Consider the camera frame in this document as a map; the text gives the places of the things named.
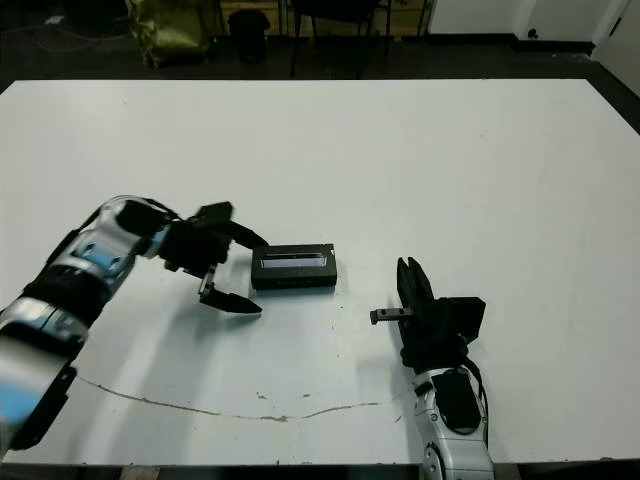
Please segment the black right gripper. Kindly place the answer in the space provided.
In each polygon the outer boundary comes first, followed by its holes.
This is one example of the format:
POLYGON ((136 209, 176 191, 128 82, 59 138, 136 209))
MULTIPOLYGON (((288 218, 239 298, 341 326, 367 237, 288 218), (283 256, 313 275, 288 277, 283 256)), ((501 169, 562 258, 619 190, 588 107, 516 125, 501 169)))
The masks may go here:
POLYGON ((402 364, 416 374, 463 365, 468 346, 479 336, 485 308, 435 307, 431 283, 413 257, 408 264, 397 260, 396 281, 402 308, 372 310, 370 322, 398 325, 402 364))

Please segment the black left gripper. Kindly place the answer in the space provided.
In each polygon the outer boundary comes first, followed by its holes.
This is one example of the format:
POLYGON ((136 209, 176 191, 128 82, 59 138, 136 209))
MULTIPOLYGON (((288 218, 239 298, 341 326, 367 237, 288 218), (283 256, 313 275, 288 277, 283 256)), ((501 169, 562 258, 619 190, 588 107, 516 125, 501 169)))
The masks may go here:
POLYGON ((217 266, 227 261, 231 239, 247 249, 269 245, 234 221, 193 217, 170 225, 161 244, 161 259, 167 270, 182 270, 201 280, 198 294, 202 304, 228 313, 259 314, 262 308, 252 300, 214 287, 217 266))

